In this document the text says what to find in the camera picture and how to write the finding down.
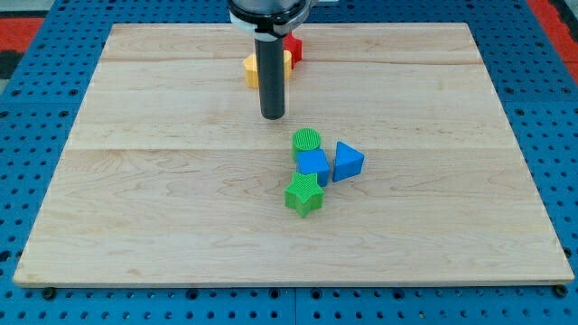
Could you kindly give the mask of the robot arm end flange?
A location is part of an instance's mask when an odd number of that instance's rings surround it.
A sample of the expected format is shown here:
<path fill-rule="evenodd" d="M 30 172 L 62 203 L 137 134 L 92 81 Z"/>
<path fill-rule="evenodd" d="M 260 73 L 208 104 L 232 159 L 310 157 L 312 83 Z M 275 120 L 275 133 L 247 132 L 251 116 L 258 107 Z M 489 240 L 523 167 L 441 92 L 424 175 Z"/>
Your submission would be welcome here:
<path fill-rule="evenodd" d="M 230 21 L 261 42 L 284 38 L 308 18 L 318 0 L 228 0 Z"/>

